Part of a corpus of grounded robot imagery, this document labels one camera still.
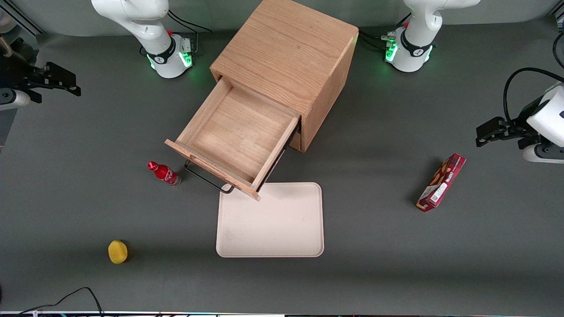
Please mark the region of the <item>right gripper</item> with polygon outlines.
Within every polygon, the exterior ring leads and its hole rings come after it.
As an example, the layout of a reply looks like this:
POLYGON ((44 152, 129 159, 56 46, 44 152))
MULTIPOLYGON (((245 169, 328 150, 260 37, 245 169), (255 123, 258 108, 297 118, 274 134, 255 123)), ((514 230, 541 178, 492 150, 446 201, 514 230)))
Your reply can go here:
POLYGON ((82 96, 82 90, 77 86, 76 75, 55 63, 47 62, 43 67, 34 67, 30 72, 30 65, 21 56, 12 53, 6 56, 6 50, 0 53, 0 88, 10 88, 26 91, 34 103, 42 103, 42 94, 33 88, 58 89, 70 92, 74 96, 82 96))

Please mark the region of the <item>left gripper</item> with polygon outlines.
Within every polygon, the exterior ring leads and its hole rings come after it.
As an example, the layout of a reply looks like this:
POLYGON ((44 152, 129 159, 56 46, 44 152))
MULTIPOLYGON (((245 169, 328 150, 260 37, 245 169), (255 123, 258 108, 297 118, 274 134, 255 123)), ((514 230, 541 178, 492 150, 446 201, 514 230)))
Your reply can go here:
POLYGON ((520 112, 523 126, 515 120, 506 121, 494 117, 477 127, 477 147, 488 143, 518 139, 520 150, 541 143, 540 137, 558 147, 564 146, 564 89, 563 85, 554 85, 543 96, 537 98, 520 112))

